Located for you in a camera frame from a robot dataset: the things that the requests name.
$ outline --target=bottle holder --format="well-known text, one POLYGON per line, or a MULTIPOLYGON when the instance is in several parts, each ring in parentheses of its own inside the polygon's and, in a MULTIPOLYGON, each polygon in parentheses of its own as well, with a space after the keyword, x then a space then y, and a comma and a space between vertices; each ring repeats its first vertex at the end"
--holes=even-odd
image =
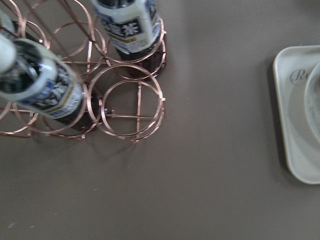
POLYGON ((20 109, 15 103, 8 102, 6 106, 0 108, 0 128, 1 121, 9 113, 14 113, 17 120, 24 126, 11 132, 0 131, 0 135, 29 138, 33 132, 36 132, 51 137, 83 140, 86 134, 98 129, 110 136, 137 142, 149 137, 160 127, 165 118, 165 98, 156 77, 166 65, 167 54, 165 45, 166 32, 162 18, 160 18, 161 33, 153 49, 144 57, 137 60, 125 61, 116 59, 110 55, 112 46, 110 46, 110 41, 105 40, 104 36, 106 33, 104 29, 100 30, 97 26, 97 16, 92 19, 87 8, 78 0, 39 0, 33 5, 30 5, 27 0, 22 0, 24 7, 27 9, 24 16, 21 14, 19 6, 13 0, 0 0, 0 2, 4 6, 2 7, 0 4, 1 9, 6 13, 10 13, 15 18, 11 19, 17 22, 19 26, 17 33, 10 34, 15 38, 25 38, 28 37, 27 33, 31 34, 40 44, 59 55, 61 60, 75 71, 77 76, 83 81, 84 89, 81 111, 72 123, 60 129, 55 129, 45 117, 40 116, 38 113, 20 109), (52 22, 46 22, 46 19, 42 16, 43 11, 41 8, 47 8, 46 4, 52 3, 59 4, 59 10, 67 13, 70 20, 58 26, 52 26, 52 22), (68 28, 73 28, 73 31, 76 31, 77 34, 83 34, 83 39, 79 43, 72 44, 71 50, 67 41, 60 37, 63 31, 69 30, 68 28), (142 67, 143 62, 148 61, 148 59, 155 55, 160 59, 159 65, 149 72, 142 67), (127 75, 123 69, 129 72, 135 71, 135 73, 139 73, 139 76, 127 75), (114 73, 117 79, 113 84, 110 83, 111 85, 107 89, 101 89, 99 83, 108 82, 108 78, 105 78, 108 73, 114 73), (129 83, 137 84, 136 114, 122 114, 118 108, 110 109, 109 106, 107 107, 108 99, 110 95, 116 92, 115 89, 129 83), (156 111, 150 116, 141 114, 143 88, 151 90, 156 97, 156 111), (93 98, 97 98, 98 110, 92 106, 93 98), (75 134, 68 134, 68 130, 86 112, 92 119, 92 126, 75 134), (23 117, 25 114, 29 114, 29 119, 23 117), (121 121, 134 120, 136 125, 135 131, 123 133, 123 131, 114 130, 109 124, 109 121, 114 119, 117 119, 118 124, 121 121), (40 129, 36 126, 39 122, 42 123, 45 129, 40 129))

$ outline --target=gray table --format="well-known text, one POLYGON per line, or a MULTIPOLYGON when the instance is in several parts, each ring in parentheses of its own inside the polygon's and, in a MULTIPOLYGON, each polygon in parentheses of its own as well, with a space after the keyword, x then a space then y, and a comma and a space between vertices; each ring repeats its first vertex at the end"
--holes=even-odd
POLYGON ((138 144, 0 137, 0 239, 318 240, 319 186, 285 167, 272 63, 320 44, 320 2, 158 5, 161 128, 138 144))

